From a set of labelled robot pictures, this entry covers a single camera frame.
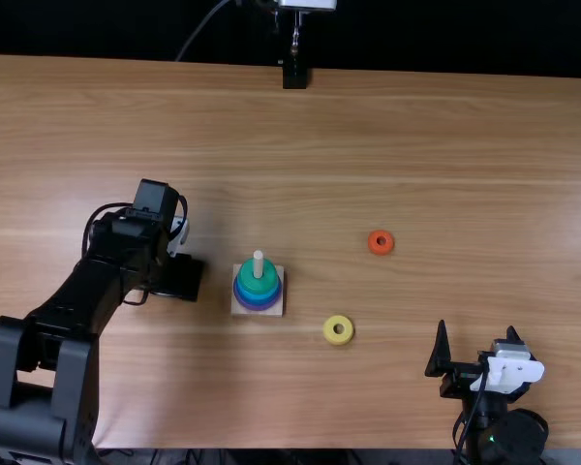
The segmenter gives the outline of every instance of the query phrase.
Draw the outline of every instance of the blue ring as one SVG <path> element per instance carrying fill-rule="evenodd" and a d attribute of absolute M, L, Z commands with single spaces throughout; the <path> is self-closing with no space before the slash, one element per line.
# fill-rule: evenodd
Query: blue ring
<path fill-rule="evenodd" d="M 275 286 L 267 294 L 250 293 L 249 291 L 247 291 L 243 287 L 243 285 L 241 284 L 241 280 L 238 279 L 238 277 L 235 278 L 235 281 L 236 281 L 236 287 L 238 288 L 239 293 L 241 294 L 241 297 L 243 297 L 243 300 L 251 302 L 254 305 L 261 305 L 261 304 L 266 303 L 269 300 L 271 300 L 271 298 L 273 298 L 273 296 L 278 293 L 278 290 L 280 289 L 280 277 L 278 276 L 277 278 L 278 279 L 275 283 Z"/>
<path fill-rule="evenodd" d="M 251 301 L 251 300 L 245 298 L 242 295 L 242 292 L 239 289 L 239 282 L 237 279 L 234 280 L 234 285 L 232 287 L 233 287 L 234 295 L 236 296 L 239 303 L 241 303 L 241 305 L 243 305 L 245 307 L 248 307 L 250 310 L 266 310 L 267 308 L 271 307 L 275 302 L 277 302 L 278 299 L 280 298 L 280 295 L 282 294 L 282 286 L 279 285 L 276 288 L 277 293 L 275 293 L 267 301 L 254 302 L 254 301 Z"/>

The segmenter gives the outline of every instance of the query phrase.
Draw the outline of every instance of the black cable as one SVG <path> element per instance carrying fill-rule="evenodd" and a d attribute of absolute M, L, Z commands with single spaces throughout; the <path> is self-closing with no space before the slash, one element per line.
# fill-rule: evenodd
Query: black cable
<path fill-rule="evenodd" d="M 229 1 L 230 0 L 221 0 L 217 5 L 215 5 L 211 9 L 211 11 L 209 13 L 206 14 L 206 16 L 202 19 L 202 21 L 200 22 L 198 27 L 194 30 L 194 32 L 190 35 L 190 37 L 187 38 L 187 41 L 185 41 L 185 44 L 183 44 L 181 51 L 178 52 L 178 54 L 176 55 L 176 58 L 174 58 L 174 61 L 181 61 L 181 59 L 183 59 L 183 55 L 187 51 L 187 48 L 194 41 L 196 36 L 199 34 L 200 30 L 202 30 L 202 28 L 206 25 L 206 23 L 209 21 L 209 19 L 211 19 L 211 17 L 213 17 L 218 12 L 218 10 L 220 10 L 224 5 L 229 3 Z"/>
<path fill-rule="evenodd" d="M 168 241 L 172 241 L 179 235 L 183 229 L 183 226 L 185 226 L 185 222 L 187 221 L 187 199 L 185 199 L 184 196 L 178 196 L 178 201 L 181 202 L 181 206 L 183 207 L 183 219 L 178 224 L 178 226 L 174 228 L 174 231 L 170 233 L 168 236 Z"/>
<path fill-rule="evenodd" d="M 153 462 L 155 462 L 155 458 L 157 457 L 157 452 L 159 452 L 159 449 L 155 449 L 153 456 L 151 457 L 151 461 L 148 463 L 148 465 L 153 465 Z"/>
<path fill-rule="evenodd" d="M 123 455 L 125 455 L 127 457 L 133 457 L 134 456 L 134 450 L 133 449 L 103 449 L 103 450 L 99 450 L 98 454 L 99 454 L 100 457 L 106 457 L 106 456 L 110 455 L 113 452 L 122 453 Z"/>
<path fill-rule="evenodd" d="M 90 218 L 88 218 L 88 221 L 86 222 L 86 226 L 84 227 L 84 237 L 81 240 L 81 256 L 84 258 L 84 255 L 86 255 L 86 251 L 88 250 L 88 235 L 90 234 L 90 229 L 93 226 L 93 223 L 95 221 L 95 218 L 97 218 L 97 216 L 104 210 L 108 210 L 110 208 L 129 208 L 130 206 L 132 206 L 131 203 L 126 203 L 126 202 L 122 202 L 122 201 L 117 201 L 115 203 L 106 203 L 105 205 L 100 206 L 99 208 L 97 208 L 92 215 L 90 215 Z"/>
<path fill-rule="evenodd" d="M 463 445 L 465 444 L 465 440 L 467 439 L 467 435 L 469 434 L 469 429 L 472 426 L 472 422 L 474 420 L 475 411 L 477 410 L 477 405 L 480 403 L 480 399 L 486 390 L 486 381 L 488 380 L 488 363 L 484 361 L 484 366 L 482 369 L 482 381 L 480 381 L 480 389 L 477 391 L 477 396 L 475 397 L 474 405 L 472 406 L 472 410 L 469 412 L 469 417 L 465 421 L 465 427 L 463 428 L 463 432 L 461 433 L 461 437 L 458 440 L 458 445 L 456 446 L 456 452 L 454 453 L 454 459 L 452 461 L 452 465 L 459 465 L 461 461 L 461 455 L 463 453 Z"/>
<path fill-rule="evenodd" d="M 357 452 L 355 452 L 353 449 L 350 449 L 349 452 L 351 453 L 351 457 L 357 463 L 357 465 L 364 465 L 364 462 L 361 460 L 361 458 L 359 458 Z"/>
<path fill-rule="evenodd" d="M 458 433 L 458 428 L 461 426 L 464 416 L 465 414 L 461 412 L 456 421 L 454 421 L 454 427 L 452 428 L 452 441 L 454 441 L 455 449 L 458 448 L 458 441 L 456 441 L 456 433 Z"/>

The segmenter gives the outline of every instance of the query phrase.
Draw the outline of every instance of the green ring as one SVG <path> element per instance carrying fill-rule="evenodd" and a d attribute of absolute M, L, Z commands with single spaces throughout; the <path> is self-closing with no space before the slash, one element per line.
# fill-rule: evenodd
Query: green ring
<path fill-rule="evenodd" d="M 263 295 L 269 293 L 278 284 L 278 272 L 272 262 L 265 259 L 262 264 L 262 277 L 254 277 L 254 259 L 245 262 L 237 276 L 241 286 L 247 292 Z"/>

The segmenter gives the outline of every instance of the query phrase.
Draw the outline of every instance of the purple ring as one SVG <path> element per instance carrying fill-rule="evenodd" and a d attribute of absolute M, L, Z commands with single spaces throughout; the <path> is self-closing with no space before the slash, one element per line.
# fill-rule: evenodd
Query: purple ring
<path fill-rule="evenodd" d="M 234 296 L 236 297 L 237 301 L 243 305 L 245 308 L 247 308 L 248 310 L 254 310 L 255 312 L 261 312 L 262 310 L 266 310 L 267 308 L 271 308 L 275 302 L 278 301 L 278 299 L 280 298 L 280 294 L 282 293 L 282 288 L 283 286 L 280 285 L 278 287 L 278 292 L 271 297 L 271 300 L 269 300 L 267 303 L 261 304 L 261 305 L 253 305 L 251 303 L 248 303 L 239 293 L 239 288 L 237 287 L 237 283 L 236 283 L 236 278 L 234 278 L 234 284 L 232 285 L 232 291 L 234 292 Z"/>

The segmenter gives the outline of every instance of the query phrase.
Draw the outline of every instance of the yellow ring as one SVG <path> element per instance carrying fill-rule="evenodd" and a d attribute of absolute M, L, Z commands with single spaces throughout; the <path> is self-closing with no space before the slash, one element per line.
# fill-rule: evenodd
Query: yellow ring
<path fill-rule="evenodd" d="M 334 327 L 340 325 L 342 327 L 342 332 L 337 333 Z M 322 335 L 329 344 L 334 346 L 342 346 L 347 344 L 352 339 L 353 327 L 351 320 L 342 315 L 334 315 L 327 319 L 325 324 L 322 326 Z"/>

